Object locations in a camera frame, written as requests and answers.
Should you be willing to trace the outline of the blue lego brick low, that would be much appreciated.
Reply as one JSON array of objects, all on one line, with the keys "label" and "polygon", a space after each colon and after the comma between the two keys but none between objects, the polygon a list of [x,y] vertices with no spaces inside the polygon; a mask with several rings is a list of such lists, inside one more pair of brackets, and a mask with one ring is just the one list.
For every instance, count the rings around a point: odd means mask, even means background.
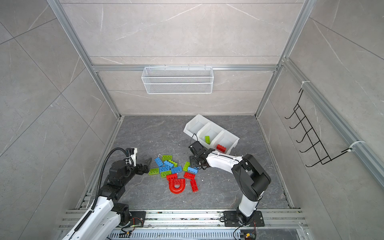
[{"label": "blue lego brick low", "polygon": [[188,167],[188,172],[196,175],[198,173],[198,170],[195,168]]}]

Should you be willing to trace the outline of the red lego brick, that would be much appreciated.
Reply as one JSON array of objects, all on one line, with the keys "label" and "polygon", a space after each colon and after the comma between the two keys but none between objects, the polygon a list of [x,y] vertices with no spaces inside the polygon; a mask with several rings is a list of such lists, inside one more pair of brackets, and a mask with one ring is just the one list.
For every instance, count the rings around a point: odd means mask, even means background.
[{"label": "red lego brick", "polygon": [[166,178],[167,178],[168,181],[174,180],[174,179],[178,178],[178,174],[175,173],[175,174],[167,175]]},{"label": "red lego brick", "polygon": [[194,180],[195,177],[196,177],[195,174],[192,174],[192,173],[189,173],[189,172],[185,172],[185,173],[184,173],[184,178],[185,178],[185,179],[188,179],[188,180]]},{"label": "red lego brick", "polygon": [[223,152],[223,153],[225,153],[226,150],[227,150],[227,148],[225,148],[225,147],[222,146],[222,145],[217,145],[217,146],[216,146],[216,149],[217,149],[218,151],[220,151],[220,152]]},{"label": "red lego brick", "polygon": [[199,190],[196,180],[190,180],[190,184],[191,184],[191,188],[192,188],[193,193],[195,193]]}]

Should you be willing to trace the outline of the red arch lego piece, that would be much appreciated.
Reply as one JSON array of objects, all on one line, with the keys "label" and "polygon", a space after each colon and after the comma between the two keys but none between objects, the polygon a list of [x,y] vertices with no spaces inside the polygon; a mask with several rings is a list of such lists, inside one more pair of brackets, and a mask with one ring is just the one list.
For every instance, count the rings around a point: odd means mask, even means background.
[{"label": "red arch lego piece", "polygon": [[169,189],[173,194],[180,194],[185,190],[185,179],[170,179]]}]

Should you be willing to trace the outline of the white three-compartment bin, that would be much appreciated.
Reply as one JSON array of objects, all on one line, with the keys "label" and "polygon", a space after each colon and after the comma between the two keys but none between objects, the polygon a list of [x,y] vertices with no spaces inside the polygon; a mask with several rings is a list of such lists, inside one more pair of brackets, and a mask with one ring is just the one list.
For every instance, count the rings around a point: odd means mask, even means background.
[{"label": "white three-compartment bin", "polygon": [[[231,132],[220,127],[216,123],[203,117],[200,114],[196,115],[185,125],[184,133],[192,139],[199,141],[207,149],[217,150],[217,145],[224,146],[227,148],[224,154],[227,155],[230,154],[231,150],[238,144],[240,140],[240,138],[236,135],[232,134]],[[205,136],[210,137],[210,144],[205,142]]]}]

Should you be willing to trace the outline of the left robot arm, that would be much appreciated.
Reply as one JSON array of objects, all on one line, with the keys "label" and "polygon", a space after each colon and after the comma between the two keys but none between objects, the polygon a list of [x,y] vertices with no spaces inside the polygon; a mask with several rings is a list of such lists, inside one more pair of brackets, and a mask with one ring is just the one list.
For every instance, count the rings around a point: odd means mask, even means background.
[{"label": "left robot arm", "polygon": [[[109,158],[116,151],[123,153],[124,158],[112,163],[109,174],[104,179],[103,174]],[[140,228],[144,226],[146,214],[143,211],[132,214],[128,204],[119,202],[126,191],[126,184],[136,175],[150,172],[152,158],[145,164],[137,163],[137,148],[114,148],[104,160],[98,177],[96,195],[87,212],[63,237],[64,240],[106,240],[115,228],[120,228],[124,234],[125,228]]]}]

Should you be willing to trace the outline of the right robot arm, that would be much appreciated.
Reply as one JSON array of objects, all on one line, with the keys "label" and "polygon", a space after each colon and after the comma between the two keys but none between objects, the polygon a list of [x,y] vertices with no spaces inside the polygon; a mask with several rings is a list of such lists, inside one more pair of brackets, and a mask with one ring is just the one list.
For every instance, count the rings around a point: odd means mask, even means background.
[{"label": "right robot arm", "polygon": [[272,181],[271,177],[250,154],[242,157],[230,156],[195,144],[189,146],[189,149],[199,167],[218,168],[233,174],[243,193],[236,210],[236,219],[241,225],[248,225]]}]

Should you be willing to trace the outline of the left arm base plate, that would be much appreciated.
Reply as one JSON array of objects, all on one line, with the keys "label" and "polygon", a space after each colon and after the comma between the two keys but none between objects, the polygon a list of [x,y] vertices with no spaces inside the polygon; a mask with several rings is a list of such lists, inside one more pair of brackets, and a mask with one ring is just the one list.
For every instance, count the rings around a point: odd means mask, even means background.
[{"label": "left arm base plate", "polygon": [[130,211],[128,216],[123,215],[118,227],[143,227],[146,220],[146,211]]}]

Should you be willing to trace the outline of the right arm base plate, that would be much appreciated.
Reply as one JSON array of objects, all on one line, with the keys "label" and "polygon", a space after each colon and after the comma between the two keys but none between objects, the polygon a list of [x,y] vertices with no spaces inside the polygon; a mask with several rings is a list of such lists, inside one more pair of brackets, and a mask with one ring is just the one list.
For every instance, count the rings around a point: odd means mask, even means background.
[{"label": "right arm base plate", "polygon": [[250,217],[246,217],[240,211],[224,211],[223,214],[219,221],[224,223],[226,227],[265,226],[264,218],[260,211],[255,211]]}]

